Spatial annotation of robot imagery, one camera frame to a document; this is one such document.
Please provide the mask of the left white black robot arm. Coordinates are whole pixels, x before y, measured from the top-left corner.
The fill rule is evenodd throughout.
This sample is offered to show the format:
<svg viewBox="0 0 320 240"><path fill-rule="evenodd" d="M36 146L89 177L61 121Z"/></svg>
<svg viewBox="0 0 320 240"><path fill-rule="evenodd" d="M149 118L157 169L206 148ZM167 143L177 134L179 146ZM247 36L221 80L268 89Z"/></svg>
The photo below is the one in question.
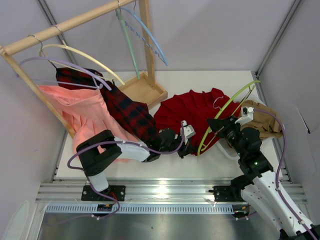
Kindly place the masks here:
<svg viewBox="0 0 320 240"><path fill-rule="evenodd" d="M101 193L109 188L104 171L114 161L125 159L150 163L161 155L175 153L184 158L195 152L191 144L191 138L195 135L196 131L191 125L181 127L179 134L166 128L153 140L144 143L124 140L114 136L110 130L104 130L78 145L75 156L79 158L84 174L93 188Z"/></svg>

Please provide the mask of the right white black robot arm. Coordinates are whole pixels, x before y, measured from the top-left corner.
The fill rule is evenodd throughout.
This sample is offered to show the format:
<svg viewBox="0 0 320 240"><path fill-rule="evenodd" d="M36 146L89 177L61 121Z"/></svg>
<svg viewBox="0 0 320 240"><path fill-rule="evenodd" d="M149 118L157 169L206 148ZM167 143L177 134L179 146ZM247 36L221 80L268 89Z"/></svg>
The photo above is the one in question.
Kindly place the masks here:
<svg viewBox="0 0 320 240"><path fill-rule="evenodd" d="M230 195L244 200L269 225L279 231L281 240L318 240L319 225L297 207L283 188L276 173L261 152L262 140L258 130L241 128L237 118L207 119L212 132L225 139L239 156L242 175L230 182Z"/></svg>

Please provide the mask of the lime green hanger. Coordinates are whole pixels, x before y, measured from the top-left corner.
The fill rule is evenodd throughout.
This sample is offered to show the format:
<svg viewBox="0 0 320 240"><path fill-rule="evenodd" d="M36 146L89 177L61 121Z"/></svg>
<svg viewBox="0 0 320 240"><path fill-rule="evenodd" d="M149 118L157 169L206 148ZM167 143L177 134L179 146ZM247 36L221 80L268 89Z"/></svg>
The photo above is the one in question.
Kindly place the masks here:
<svg viewBox="0 0 320 240"><path fill-rule="evenodd" d="M232 97L229 98L229 100L223 105L223 107L221 107L218 111L218 113L215 115L215 119L218 119L219 116L225 111L225 109L230 105L231 102L233 102L235 100L235 98L237 98L245 89L249 89L249 91L253 91L254 87L251 87L252 85L256 84L256 83L260 83L260 80L253 80L251 82L249 82L248 84L246 84L245 86L243 86L240 90L238 90ZM199 147L197 149L197 154L196 156L199 157L201 155L201 153L203 153L207 148L208 148L208 144L205 145L205 140L208 136L208 134L210 133L210 127L208 127L200 141Z"/></svg>

